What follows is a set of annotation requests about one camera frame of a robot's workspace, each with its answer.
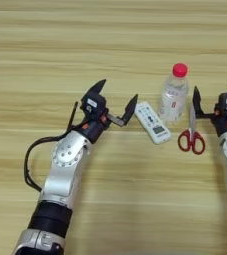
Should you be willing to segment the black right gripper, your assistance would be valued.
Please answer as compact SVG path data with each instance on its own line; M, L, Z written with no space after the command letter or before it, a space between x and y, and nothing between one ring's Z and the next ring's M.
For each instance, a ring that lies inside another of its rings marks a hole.
M197 86L194 87L192 101L195 109L195 115L198 119L211 119L218 136L227 132L227 112L221 113L219 110L216 110L214 114L205 113L201 108L201 96Z

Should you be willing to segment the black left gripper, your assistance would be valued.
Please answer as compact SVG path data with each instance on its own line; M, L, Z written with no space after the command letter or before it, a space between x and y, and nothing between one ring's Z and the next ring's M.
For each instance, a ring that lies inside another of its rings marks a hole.
M86 95L98 95L103 88L106 80L101 79L93 84ZM138 95L135 95L126 105L125 113L122 117L115 117L112 114L100 114L97 119L92 116L84 116L82 121L76 125L75 131L87 139L90 144L94 144L101 134L109 127L110 122L115 123L121 127L126 126L133 116L138 101Z

